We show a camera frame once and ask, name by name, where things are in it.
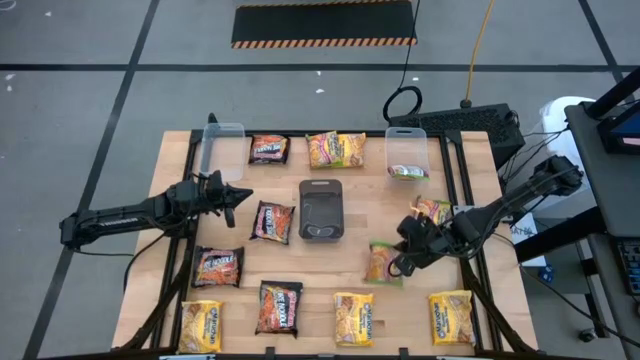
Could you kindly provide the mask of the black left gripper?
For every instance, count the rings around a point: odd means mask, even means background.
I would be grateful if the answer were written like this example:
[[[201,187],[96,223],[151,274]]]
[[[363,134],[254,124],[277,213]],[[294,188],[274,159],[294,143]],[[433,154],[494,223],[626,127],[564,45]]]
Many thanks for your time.
[[[234,211],[253,194],[253,190],[237,188],[224,183],[220,171],[214,171],[208,176],[199,174],[197,179],[199,191],[197,204],[199,211],[201,213],[213,213],[219,216],[221,194],[223,194],[222,210],[224,212],[226,225],[228,228],[234,228],[236,226]]]

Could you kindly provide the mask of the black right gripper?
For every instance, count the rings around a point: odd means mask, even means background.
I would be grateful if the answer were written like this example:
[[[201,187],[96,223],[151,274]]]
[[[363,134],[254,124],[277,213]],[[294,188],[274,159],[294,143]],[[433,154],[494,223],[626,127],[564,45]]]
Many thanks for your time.
[[[398,252],[393,260],[397,268],[424,268],[425,260],[453,254],[448,232],[430,219],[406,216],[398,225],[398,234],[404,240],[417,240],[417,244],[400,242],[393,246]]]

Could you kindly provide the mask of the lime chili shrimp ramen pack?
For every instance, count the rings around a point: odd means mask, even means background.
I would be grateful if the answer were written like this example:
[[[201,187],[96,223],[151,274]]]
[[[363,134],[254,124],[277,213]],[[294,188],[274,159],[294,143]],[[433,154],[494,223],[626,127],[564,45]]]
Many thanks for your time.
[[[427,216],[436,225],[448,221],[452,216],[452,205],[448,201],[424,199],[418,196],[410,205],[415,216],[422,214]]]
[[[306,136],[309,163],[313,169],[337,166],[341,162],[339,136],[336,131]]]
[[[393,165],[387,168],[389,175],[398,180],[427,180],[428,172],[419,166],[414,165]]]
[[[398,254],[391,244],[371,242],[364,281],[371,284],[402,286],[402,275],[393,263]]]

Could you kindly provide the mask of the clear plastic bin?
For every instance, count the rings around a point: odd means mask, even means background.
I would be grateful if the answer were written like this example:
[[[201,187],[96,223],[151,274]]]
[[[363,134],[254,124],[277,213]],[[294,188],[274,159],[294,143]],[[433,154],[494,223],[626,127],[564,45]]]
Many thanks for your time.
[[[424,168],[430,179],[427,134],[420,128],[389,127],[385,131],[386,168],[414,165]]]
[[[240,123],[210,123],[204,127],[199,173],[221,172],[223,182],[243,178],[246,164],[245,128]]]

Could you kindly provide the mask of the packets inside bin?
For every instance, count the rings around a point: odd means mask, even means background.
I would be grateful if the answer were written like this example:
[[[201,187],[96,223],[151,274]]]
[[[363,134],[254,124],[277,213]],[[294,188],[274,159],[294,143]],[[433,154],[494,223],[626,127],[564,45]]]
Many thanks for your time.
[[[260,201],[249,239],[288,245],[294,211],[294,206]]]

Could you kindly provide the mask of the black fire noodle pack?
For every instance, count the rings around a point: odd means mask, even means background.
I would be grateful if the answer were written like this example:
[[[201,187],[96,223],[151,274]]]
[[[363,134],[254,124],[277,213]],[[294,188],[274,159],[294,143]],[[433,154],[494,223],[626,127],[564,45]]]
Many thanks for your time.
[[[191,276],[191,287],[240,287],[245,248],[231,250],[196,246]]]
[[[301,282],[263,280],[260,284],[260,308],[255,334],[290,334],[296,338],[302,292]]]
[[[249,164],[285,164],[290,151],[290,138],[283,135],[253,135]]]

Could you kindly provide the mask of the yellow creamy chicken ramen pack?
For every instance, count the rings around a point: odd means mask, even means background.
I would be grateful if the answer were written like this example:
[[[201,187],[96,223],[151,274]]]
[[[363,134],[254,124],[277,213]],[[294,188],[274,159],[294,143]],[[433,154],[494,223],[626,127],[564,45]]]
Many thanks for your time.
[[[222,350],[221,310],[213,300],[184,301],[178,343],[179,353],[217,353]]]
[[[333,300],[336,345],[371,347],[374,295],[338,292],[334,294]]]
[[[475,344],[471,291],[435,293],[428,297],[428,302],[434,345]]]

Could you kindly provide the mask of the grey translucent plastic bin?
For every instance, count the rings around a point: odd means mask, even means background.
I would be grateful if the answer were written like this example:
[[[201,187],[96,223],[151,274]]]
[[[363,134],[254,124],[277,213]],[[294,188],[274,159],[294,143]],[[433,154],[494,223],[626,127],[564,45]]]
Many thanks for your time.
[[[299,184],[299,236],[308,243],[335,243],[344,234],[342,184],[335,179]]]

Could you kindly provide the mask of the yellow chicken flavor ramen pack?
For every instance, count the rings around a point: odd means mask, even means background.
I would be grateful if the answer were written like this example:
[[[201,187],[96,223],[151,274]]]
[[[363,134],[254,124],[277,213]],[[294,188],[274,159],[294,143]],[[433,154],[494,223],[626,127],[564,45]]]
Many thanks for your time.
[[[365,163],[364,145],[366,134],[339,134],[337,167],[361,167]]]

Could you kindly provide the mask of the white label box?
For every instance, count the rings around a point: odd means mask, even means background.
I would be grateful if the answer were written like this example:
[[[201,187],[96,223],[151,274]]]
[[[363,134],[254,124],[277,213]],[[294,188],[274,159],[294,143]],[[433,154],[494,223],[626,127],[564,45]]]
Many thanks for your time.
[[[523,216],[518,222],[510,226],[512,241],[514,244],[518,244],[538,233],[535,220],[532,214],[528,213]],[[522,263],[523,267],[545,267],[547,261],[545,256],[539,256],[534,259],[525,261]]]

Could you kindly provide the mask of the white bag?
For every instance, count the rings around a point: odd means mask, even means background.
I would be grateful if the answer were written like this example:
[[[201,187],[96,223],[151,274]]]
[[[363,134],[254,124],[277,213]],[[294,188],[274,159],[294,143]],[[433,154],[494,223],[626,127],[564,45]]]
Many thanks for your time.
[[[565,156],[581,170],[584,169],[584,166],[574,137],[568,129],[565,108],[579,105],[582,102],[592,102],[592,99],[579,96],[563,96],[548,102],[540,109],[542,129],[545,133],[550,134],[550,143],[543,147],[542,152],[548,156]]]

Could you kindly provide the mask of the black orange-striped floor mat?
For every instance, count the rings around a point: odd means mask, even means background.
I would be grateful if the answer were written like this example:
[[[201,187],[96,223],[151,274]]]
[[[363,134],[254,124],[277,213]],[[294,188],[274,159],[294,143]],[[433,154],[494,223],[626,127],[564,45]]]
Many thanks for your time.
[[[410,0],[243,5],[231,47],[284,49],[409,46],[417,43]]]

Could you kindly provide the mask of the dark side cart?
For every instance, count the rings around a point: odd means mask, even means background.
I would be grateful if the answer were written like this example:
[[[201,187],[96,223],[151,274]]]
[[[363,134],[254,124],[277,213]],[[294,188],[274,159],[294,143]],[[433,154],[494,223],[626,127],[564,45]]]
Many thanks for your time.
[[[565,108],[571,131],[582,160],[594,205],[574,211],[567,220],[516,245],[521,262],[546,255],[583,238],[594,239],[595,250],[605,252],[596,257],[601,279],[611,280],[613,297],[622,290],[619,266],[615,262],[619,240],[640,240],[640,155],[607,153],[597,132],[605,119],[640,110],[640,100],[623,108],[619,104],[640,89],[640,67],[628,74],[598,100]]]

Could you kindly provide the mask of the black keyboard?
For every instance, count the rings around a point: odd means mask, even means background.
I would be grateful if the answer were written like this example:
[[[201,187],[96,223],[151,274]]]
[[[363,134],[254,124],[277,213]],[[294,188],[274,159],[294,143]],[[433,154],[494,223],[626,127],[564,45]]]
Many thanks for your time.
[[[640,240],[619,240],[616,248],[627,292],[640,296]]]

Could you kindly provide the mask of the black monitor screen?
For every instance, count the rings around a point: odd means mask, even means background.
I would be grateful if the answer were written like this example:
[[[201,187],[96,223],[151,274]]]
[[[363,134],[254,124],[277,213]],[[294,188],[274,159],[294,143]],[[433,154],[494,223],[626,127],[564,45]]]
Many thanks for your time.
[[[607,153],[640,155],[640,110],[601,121],[597,132]]]

